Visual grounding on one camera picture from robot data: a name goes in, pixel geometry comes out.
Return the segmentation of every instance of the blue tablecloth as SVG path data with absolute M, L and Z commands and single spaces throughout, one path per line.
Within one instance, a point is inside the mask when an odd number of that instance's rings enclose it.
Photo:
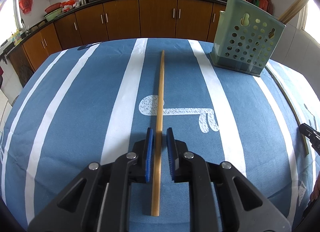
M 212 67 L 212 43 L 130 39 L 53 54 L 22 90 L 1 138 L 1 195 L 27 228 L 88 163 L 113 162 L 156 125 L 165 50 L 163 129 L 206 161 L 233 163 L 295 227 L 306 208 L 319 157 L 304 153 L 294 115 L 264 69 L 261 77 Z M 269 67 L 300 117 L 318 129 L 320 102 L 299 73 Z M 150 186 L 133 184 L 130 231 L 188 231 L 188 184 L 171 181 L 162 153 L 160 216 Z

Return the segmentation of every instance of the keyhole-shaped hole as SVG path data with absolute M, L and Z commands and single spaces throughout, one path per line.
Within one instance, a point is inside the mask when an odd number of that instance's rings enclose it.
M 244 27 L 249 25 L 249 14 L 245 13 L 243 18 L 240 20 L 240 24 Z
M 270 32 L 269 35 L 268 35 L 269 39 L 273 39 L 273 38 L 275 37 L 275 31 L 276 31 L 275 28 L 272 28 L 272 29 L 271 29 L 271 32 Z

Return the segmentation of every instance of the screw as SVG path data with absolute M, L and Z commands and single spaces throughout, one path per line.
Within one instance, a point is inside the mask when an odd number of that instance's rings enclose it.
M 221 163 L 221 166 L 222 166 L 222 168 L 224 168 L 224 169 L 231 169 L 231 163 L 229 163 L 229 162 L 222 162 Z
M 192 152 L 185 152 L 183 156 L 187 159 L 192 159 L 195 155 Z
M 137 157 L 137 154 L 134 152 L 129 152 L 127 153 L 127 158 L 128 159 L 134 159 L 135 157 Z
M 89 169 L 90 170 L 96 170 L 96 169 L 98 169 L 99 168 L 99 163 L 90 163 L 89 164 Z

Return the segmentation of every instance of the kitchen cabinet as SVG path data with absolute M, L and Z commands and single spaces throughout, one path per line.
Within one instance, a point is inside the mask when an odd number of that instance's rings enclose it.
M 26 54 L 29 57 L 30 63 L 34 70 L 37 70 L 40 65 L 48 57 L 48 52 L 45 49 L 41 33 L 37 32 L 23 43 Z
M 199 0 L 178 0 L 176 38 L 206 41 L 212 3 Z
M 141 37 L 174 38 L 177 0 L 139 0 Z
M 76 19 L 84 45 L 109 40 L 103 4 L 77 11 Z
M 226 10 L 225 5 L 218 4 L 218 3 L 213 4 L 207 41 L 209 41 L 209 42 L 214 41 L 214 38 L 215 38 L 216 32 L 217 32 L 219 18 L 220 18 L 220 11 L 225 11 L 225 10 Z
M 40 33 L 43 39 L 45 49 L 47 50 L 48 56 L 58 51 L 62 51 L 59 43 L 59 39 L 57 37 L 56 30 L 53 24 L 49 24 L 48 26 L 40 30 Z
M 82 46 L 78 23 L 74 13 L 69 14 L 54 22 L 62 49 Z
M 34 73 L 28 55 L 23 45 L 18 45 L 9 54 L 8 58 L 17 73 L 22 87 L 26 85 Z
M 116 0 L 103 4 L 109 40 L 140 37 L 139 0 Z

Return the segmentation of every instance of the red basket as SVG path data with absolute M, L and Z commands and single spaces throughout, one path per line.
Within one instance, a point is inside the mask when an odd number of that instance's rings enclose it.
M 44 10 L 47 14 L 51 13 L 52 11 L 58 9 L 60 7 L 61 3 L 56 3 L 54 5 L 49 6 L 46 10 Z

